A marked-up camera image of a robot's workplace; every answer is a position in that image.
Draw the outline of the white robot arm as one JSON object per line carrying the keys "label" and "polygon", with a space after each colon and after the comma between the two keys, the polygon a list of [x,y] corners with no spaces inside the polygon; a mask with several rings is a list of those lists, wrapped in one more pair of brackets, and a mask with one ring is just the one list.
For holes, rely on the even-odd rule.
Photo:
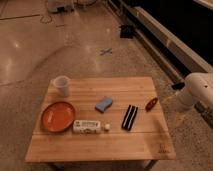
{"label": "white robot arm", "polygon": [[213,129],[213,73],[191,73],[183,82],[172,85],[178,111],[195,107],[207,125]]}

